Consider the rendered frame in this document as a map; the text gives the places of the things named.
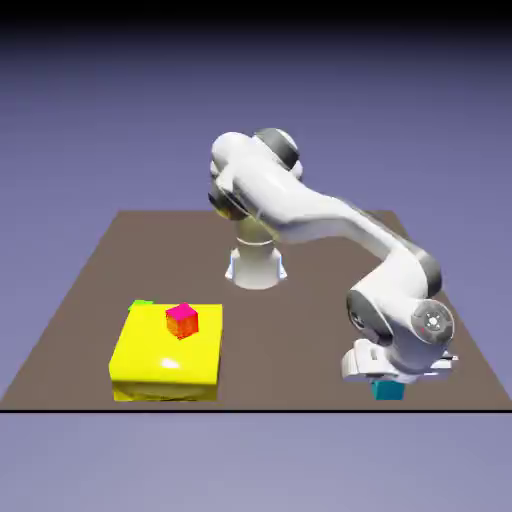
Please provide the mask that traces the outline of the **large yellow box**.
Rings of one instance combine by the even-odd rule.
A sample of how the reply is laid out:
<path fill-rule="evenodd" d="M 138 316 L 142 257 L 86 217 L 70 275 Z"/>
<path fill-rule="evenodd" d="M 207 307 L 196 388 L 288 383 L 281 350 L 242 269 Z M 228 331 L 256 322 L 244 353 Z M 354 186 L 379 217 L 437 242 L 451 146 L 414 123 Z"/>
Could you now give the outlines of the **large yellow box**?
<path fill-rule="evenodd" d="M 189 304 L 198 313 L 199 331 L 178 339 L 167 329 L 165 316 L 176 305 L 154 303 L 128 311 L 108 365 L 115 401 L 217 398 L 223 306 Z"/>

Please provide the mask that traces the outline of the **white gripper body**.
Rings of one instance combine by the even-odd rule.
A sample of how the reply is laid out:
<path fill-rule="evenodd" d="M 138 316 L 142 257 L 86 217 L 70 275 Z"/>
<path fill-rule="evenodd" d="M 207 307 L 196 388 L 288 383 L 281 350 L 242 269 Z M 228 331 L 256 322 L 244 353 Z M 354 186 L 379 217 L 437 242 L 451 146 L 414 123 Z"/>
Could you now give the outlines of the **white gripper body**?
<path fill-rule="evenodd" d="M 393 381 L 401 384 L 412 384 L 418 380 L 439 380 L 448 377 L 459 357 L 445 351 L 442 357 L 420 373 L 404 371 L 387 359 L 384 347 L 367 339 L 357 339 L 353 347 L 341 359 L 341 375 L 348 381 Z"/>

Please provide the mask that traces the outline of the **small pink cube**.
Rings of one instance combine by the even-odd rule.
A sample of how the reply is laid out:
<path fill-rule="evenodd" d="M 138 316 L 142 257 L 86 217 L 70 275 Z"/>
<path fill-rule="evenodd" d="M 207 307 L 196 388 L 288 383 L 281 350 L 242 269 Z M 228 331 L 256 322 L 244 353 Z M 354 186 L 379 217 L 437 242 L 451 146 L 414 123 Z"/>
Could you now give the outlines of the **small pink cube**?
<path fill-rule="evenodd" d="M 198 313 L 188 303 L 181 303 L 165 311 L 167 329 L 178 339 L 199 331 Z"/>

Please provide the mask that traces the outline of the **small teal cube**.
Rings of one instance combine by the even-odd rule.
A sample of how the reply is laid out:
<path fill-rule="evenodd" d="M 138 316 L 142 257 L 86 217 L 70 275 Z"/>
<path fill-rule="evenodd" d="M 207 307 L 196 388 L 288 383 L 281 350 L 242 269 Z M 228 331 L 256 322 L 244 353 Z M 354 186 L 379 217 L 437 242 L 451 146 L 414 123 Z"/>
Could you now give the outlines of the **small teal cube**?
<path fill-rule="evenodd" d="M 405 385 L 390 380 L 374 380 L 371 389 L 375 400 L 400 401 L 404 397 Z"/>

